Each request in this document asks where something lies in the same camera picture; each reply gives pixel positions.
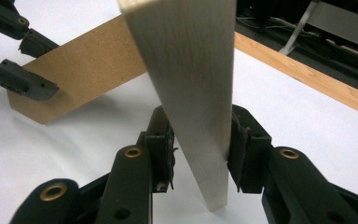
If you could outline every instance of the brass grommet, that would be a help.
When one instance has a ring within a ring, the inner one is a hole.
[[[281,149],[280,151],[281,155],[284,156],[287,159],[291,159],[291,160],[296,160],[298,159],[298,157],[300,157],[298,155],[298,153],[296,153],[295,151],[293,151],[292,149]]]
[[[24,18],[19,18],[19,23],[25,24],[25,23],[27,23],[27,20]]]
[[[54,201],[60,198],[66,192],[66,190],[67,187],[63,183],[49,185],[42,191],[42,193],[40,193],[40,200],[45,202]]]
[[[142,154],[142,150],[138,147],[129,148],[124,152],[124,155],[126,155],[126,157],[128,158],[138,157],[141,154]]]

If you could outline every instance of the white table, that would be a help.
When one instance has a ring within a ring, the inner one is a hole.
[[[18,0],[16,6],[58,44],[119,14],[107,0]],[[16,51],[19,44],[0,35],[0,62],[29,62]],[[358,193],[358,112],[235,53],[234,104],[258,119],[274,146],[302,150],[329,181]],[[0,88],[0,223],[8,223],[39,184],[70,178],[81,187],[108,173],[116,152],[135,143],[158,105],[148,76],[141,76],[41,126],[11,110]],[[175,156],[175,190],[154,195],[154,223],[267,223],[261,196],[237,193],[231,180],[228,205],[208,212],[183,153]]]

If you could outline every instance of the clamp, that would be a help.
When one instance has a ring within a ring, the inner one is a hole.
[[[227,168],[238,191],[263,195],[268,223],[358,224],[358,195],[329,183],[302,152],[274,147],[248,110],[234,105],[232,111]],[[82,188],[74,180],[50,180],[28,196],[10,223],[152,223],[153,193],[172,184],[173,140],[160,106],[136,145],[117,153],[110,174]]]
[[[28,28],[29,22],[14,7],[15,0],[0,0],[0,33],[13,39],[22,39],[20,51],[40,57],[58,45],[36,30]],[[46,101],[57,91],[55,83],[31,73],[9,60],[0,63],[0,86],[36,101]]]

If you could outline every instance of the light wood plank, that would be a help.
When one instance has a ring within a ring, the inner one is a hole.
[[[355,88],[238,33],[235,48],[358,111]]]
[[[209,210],[227,203],[235,0],[119,0]]]

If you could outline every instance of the wooden board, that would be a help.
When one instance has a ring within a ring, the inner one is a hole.
[[[227,203],[235,0],[118,0],[210,211]]]
[[[85,33],[24,68],[60,87],[46,102],[7,92],[13,109],[41,124],[65,115],[146,71],[122,17]]]

